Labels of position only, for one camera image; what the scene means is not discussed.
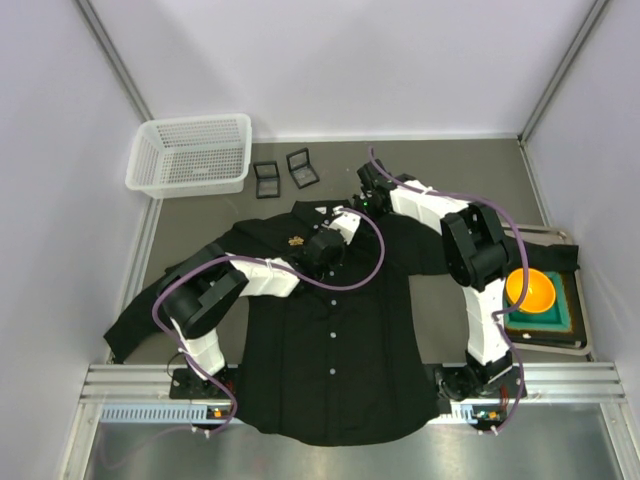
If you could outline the black button shirt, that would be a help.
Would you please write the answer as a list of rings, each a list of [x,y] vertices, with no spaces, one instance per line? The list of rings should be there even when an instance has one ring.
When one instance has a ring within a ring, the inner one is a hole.
[[[437,417],[416,342],[409,279],[444,275],[442,239],[388,214],[362,224],[320,287],[249,301],[237,415],[317,446],[390,442]]]

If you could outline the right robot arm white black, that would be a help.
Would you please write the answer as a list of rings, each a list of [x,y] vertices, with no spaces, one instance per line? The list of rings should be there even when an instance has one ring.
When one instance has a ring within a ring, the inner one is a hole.
[[[513,367],[502,319],[509,253],[497,213],[412,177],[393,177],[377,161],[360,167],[357,175],[361,194],[356,205],[371,216],[412,218],[438,233],[447,271],[462,287],[469,330],[466,364],[435,369],[442,395],[461,401],[497,389]]]

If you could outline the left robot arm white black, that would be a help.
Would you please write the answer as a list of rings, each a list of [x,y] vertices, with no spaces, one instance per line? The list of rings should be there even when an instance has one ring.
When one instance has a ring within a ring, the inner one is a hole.
[[[197,378],[207,381],[225,366],[216,327],[241,297],[286,298],[305,277],[321,281],[344,257],[349,241],[322,229],[285,258],[253,259],[214,243],[183,262],[157,290],[152,317],[162,314],[177,334],[178,351]]]

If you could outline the black box gold brooch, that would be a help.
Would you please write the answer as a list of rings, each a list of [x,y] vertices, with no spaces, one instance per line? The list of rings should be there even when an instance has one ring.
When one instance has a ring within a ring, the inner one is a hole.
[[[285,156],[288,171],[298,189],[304,189],[320,181],[319,175],[311,164],[307,147]]]

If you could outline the black box blue brooch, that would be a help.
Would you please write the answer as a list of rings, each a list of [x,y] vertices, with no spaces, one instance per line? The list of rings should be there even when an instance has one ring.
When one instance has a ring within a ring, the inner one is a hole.
[[[281,178],[277,162],[255,162],[253,169],[256,177],[256,198],[279,198],[281,195]]]

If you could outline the white perforated plastic basket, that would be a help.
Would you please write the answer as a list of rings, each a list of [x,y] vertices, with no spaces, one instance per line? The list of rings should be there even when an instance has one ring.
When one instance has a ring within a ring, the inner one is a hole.
[[[156,200],[237,194],[251,150],[243,113],[147,121],[136,132],[125,185]]]

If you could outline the metal tray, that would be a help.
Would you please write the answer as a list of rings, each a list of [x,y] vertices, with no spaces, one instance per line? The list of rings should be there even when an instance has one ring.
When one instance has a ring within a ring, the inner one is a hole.
[[[504,320],[507,334],[523,347],[588,354],[591,332],[582,306],[579,247],[558,229],[521,225],[519,231],[525,242],[529,266],[551,280],[556,300],[543,313],[517,311],[507,315]]]

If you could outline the orange bowl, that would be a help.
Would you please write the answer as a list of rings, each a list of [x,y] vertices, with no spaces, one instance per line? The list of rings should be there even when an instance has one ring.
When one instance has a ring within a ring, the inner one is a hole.
[[[511,272],[505,282],[505,294],[510,305],[515,304],[523,291],[524,300],[518,309],[527,314],[542,314],[555,304],[556,288],[545,273],[530,268],[528,270],[527,288],[524,288],[524,270],[522,268]]]

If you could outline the green black mat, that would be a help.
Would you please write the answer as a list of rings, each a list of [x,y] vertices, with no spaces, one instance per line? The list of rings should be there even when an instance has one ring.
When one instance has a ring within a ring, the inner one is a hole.
[[[520,310],[507,314],[504,325],[513,340],[529,343],[558,343],[582,346],[586,328],[576,297],[575,281],[559,272],[543,272],[556,288],[556,302],[545,313],[527,314]]]

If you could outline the aluminium rail frame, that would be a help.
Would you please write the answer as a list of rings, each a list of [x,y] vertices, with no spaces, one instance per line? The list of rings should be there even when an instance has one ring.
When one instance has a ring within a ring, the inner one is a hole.
[[[639,466],[639,436],[627,397],[612,362],[525,363],[515,400],[527,404],[596,404],[604,415],[615,457],[623,475],[632,477]],[[187,404],[221,407],[231,418],[229,400],[173,400],[170,374],[175,365],[97,364],[89,367],[67,442],[61,479],[81,479],[88,470],[93,441],[106,404]]]

